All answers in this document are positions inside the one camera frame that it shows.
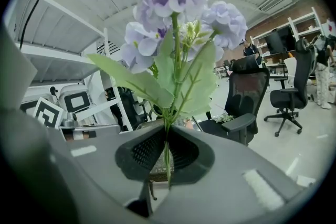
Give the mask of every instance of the chair armrest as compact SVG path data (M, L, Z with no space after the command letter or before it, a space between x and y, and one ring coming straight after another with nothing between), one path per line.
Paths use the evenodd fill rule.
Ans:
M236 132L251 125L255 120L256 116L251 113L246 113L240 117L223 123L222 128L228 133Z
M286 93L296 93L299 90L297 88L288 88L288 89L281 89L280 92L286 92Z
M274 79L274 81L281 81L281 80L288 80L288 78L287 77L282 77L282 78Z

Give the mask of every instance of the person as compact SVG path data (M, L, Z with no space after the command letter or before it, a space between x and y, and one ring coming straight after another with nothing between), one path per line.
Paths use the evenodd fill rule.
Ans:
M244 44L244 50L243 50L243 54L244 56L250 56L250 55L255 55L256 57L256 61L258 63L258 65L261 65L261 56L259 53L259 50L257 49L257 47L253 44L248 43L247 41L243 41Z
M328 104L328 87L329 87L329 65L328 60L330 58L332 64L335 65L332 51L335 48L336 37L331 36L324 44L324 48L318 50L316 58L316 84L317 84L317 104L323 109L331 109L331 105Z

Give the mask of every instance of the gray chair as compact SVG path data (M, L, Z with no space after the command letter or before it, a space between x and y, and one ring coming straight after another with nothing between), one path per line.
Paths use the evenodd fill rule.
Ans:
M302 125L297 122L295 116L299 115L299 112L295 112L295 109L304 109L308 103L307 97L307 81L309 74L311 72L313 63L313 48L309 50L297 50L296 49L296 72L294 77L294 88L280 89L276 91L271 91L270 100L273 107L277 108L277 112L280 114L266 116L265 121L268 119L281 118L282 123L277 132L275 132L275 137L279 136L279 133L284 126L286 120L291 121L300 129L297 133L302 132Z

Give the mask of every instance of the chair base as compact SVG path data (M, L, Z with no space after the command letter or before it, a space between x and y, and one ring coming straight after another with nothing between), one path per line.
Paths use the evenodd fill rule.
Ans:
M284 126L284 123L286 120L291 121L292 123L294 123L297 127L299 127L300 129L297 131L298 134L300 134L302 132L302 125L300 123L297 122L297 120L295 120L295 116L298 117L299 116L299 112L288 112L288 109L286 109L285 111L283 109L278 109L277 113L281 114L275 114L275 115L270 115L270 116L266 116L264 118L264 121L267 121L268 119L278 119L281 118L283 119L279 131L275 132L275 137L278 137L280 134L280 131L282 129L282 127Z

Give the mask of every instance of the green leaf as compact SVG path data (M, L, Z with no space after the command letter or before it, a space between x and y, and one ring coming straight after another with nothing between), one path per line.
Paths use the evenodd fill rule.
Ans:
M187 34L189 37L194 37L194 24L193 23L187 23Z
M158 56L154 57L154 61L159 71L158 83L162 88L173 93L175 89L173 59L160 53Z
M195 25L195 34L197 35L201 30L201 21L198 20L196 25Z
M215 45L211 41L204 45L199 51L195 63L183 82L180 94L177 97L176 108L180 108L184 100L182 110L184 113L191 113L204 108L210 103L210 95L216 89L216 75L213 74L215 63ZM187 73L191 63L187 63L182 70L181 78Z
M202 33L199 33L199 35L197 36L198 38L201 38L201 37L205 37L207 35L210 35L211 32L202 32Z
M171 30L168 30L166 35L164 36L163 41L160 44L159 54L163 54L169 57L173 51L173 48L174 48L173 32Z
M196 45L204 44L204 43L205 43L205 41L204 41L204 40L201 40L201 39L198 39L198 40L196 40L196 42L195 42Z
M158 83L168 92L173 93L175 89L174 83L174 61L170 58L173 51L174 39L172 31L169 30L162 43L160 44L159 55L154 57L158 70Z
M197 116L197 115L200 115L200 114L203 114L207 111L210 111L211 110L211 107L207 104L206 106L202 107L202 108L199 108L195 111L192 111L192 112L181 112L181 116L183 117L192 117L192 116Z
M117 86L132 89L137 96L161 108L169 108L172 105L173 95L167 89L161 88L157 80L147 71L133 74L126 67L106 56L90 54L88 57L100 69L114 77Z

